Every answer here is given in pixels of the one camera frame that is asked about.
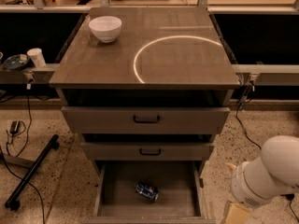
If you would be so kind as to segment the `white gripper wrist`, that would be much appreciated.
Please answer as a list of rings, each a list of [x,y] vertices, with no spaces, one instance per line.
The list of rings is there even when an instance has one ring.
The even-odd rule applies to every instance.
[[[248,161],[243,162],[237,167],[230,162],[225,164],[228,170],[233,172],[230,191],[239,203],[226,203],[221,224],[246,224],[249,218],[249,208],[259,208],[271,202],[270,199],[259,197],[250,189],[245,178],[245,167],[248,164]]]

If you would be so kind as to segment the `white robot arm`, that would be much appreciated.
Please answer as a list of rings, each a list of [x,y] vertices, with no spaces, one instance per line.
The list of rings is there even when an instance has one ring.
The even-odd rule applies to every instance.
[[[277,135],[266,140],[260,155],[239,165],[226,163],[230,192],[247,208],[260,208],[277,196],[299,192],[299,138]]]

